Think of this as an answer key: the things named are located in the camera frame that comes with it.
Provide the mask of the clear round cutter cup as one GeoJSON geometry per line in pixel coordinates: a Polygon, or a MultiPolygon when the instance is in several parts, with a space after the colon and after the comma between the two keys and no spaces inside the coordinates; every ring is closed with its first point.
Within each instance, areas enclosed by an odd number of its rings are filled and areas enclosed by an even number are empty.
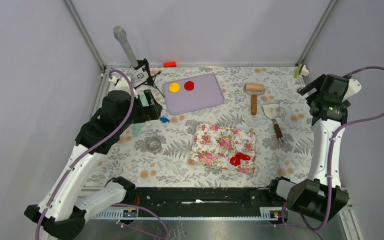
{"type": "Polygon", "coordinates": [[[157,154],[162,150],[162,142],[158,138],[150,138],[146,142],[146,150],[152,154],[157,154]]]}

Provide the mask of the red dough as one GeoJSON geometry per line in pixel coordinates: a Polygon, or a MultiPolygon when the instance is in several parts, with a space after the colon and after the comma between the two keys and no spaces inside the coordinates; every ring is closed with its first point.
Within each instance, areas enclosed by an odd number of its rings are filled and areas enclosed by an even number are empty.
{"type": "Polygon", "coordinates": [[[186,81],[183,85],[184,89],[187,91],[192,91],[195,88],[195,84],[193,81],[186,81]]]}

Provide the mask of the metal dough scraper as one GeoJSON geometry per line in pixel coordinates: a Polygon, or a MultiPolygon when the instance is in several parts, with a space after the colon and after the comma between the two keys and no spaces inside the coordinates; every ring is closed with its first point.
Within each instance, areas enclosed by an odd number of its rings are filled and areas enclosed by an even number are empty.
{"type": "Polygon", "coordinates": [[[272,121],[276,138],[280,145],[284,145],[284,137],[282,130],[277,122],[277,117],[280,115],[281,107],[278,103],[269,103],[262,105],[263,113],[272,121]]]}

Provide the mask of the wooden dough roller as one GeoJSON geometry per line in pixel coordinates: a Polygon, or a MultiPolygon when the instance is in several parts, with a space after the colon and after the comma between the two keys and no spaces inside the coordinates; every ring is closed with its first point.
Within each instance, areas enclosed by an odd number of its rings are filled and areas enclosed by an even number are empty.
{"type": "Polygon", "coordinates": [[[258,95],[264,93],[265,86],[258,83],[246,83],[244,91],[250,94],[250,113],[255,116],[258,113],[258,95]]]}

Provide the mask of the floral tray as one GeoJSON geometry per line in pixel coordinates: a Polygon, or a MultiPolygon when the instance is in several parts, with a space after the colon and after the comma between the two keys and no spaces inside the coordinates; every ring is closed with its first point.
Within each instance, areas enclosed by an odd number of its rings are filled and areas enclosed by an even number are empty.
{"type": "Polygon", "coordinates": [[[189,162],[208,168],[252,175],[256,169],[257,135],[214,124],[200,124],[196,127],[189,162]],[[249,155],[249,161],[233,166],[230,158],[237,153],[249,155]]]}

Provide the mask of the red dough ring scrap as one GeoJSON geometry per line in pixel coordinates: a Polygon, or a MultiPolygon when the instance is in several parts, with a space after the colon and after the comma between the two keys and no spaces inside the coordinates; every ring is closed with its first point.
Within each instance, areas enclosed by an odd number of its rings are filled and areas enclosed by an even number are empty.
{"type": "Polygon", "coordinates": [[[234,156],[232,156],[229,160],[229,163],[235,167],[241,165],[242,161],[250,161],[251,157],[247,154],[244,154],[242,152],[238,152],[234,156]]]}

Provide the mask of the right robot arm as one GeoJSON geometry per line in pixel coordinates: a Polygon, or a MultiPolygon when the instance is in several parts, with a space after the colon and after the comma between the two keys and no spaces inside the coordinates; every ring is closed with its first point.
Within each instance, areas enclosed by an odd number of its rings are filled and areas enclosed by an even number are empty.
{"type": "Polygon", "coordinates": [[[329,221],[349,200],[342,190],[339,176],[341,140],[348,120],[348,98],[361,90],[356,79],[349,76],[323,74],[297,93],[304,96],[312,116],[314,146],[307,178],[294,183],[277,177],[270,183],[267,201],[286,207],[303,216],[329,221]]]}

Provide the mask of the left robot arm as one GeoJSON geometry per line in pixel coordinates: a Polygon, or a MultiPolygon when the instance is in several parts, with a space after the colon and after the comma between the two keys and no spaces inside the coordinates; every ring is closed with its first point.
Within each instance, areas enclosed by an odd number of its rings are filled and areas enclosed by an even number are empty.
{"type": "Polygon", "coordinates": [[[129,91],[110,91],[81,127],[71,156],[51,191],[39,204],[29,205],[24,215],[52,237],[73,240],[87,221],[104,209],[118,203],[132,204],[137,200],[136,186],[121,176],[111,178],[103,189],[84,200],[78,196],[120,135],[130,125],[158,120],[161,111],[162,106],[149,89],[135,97],[129,91]]]}

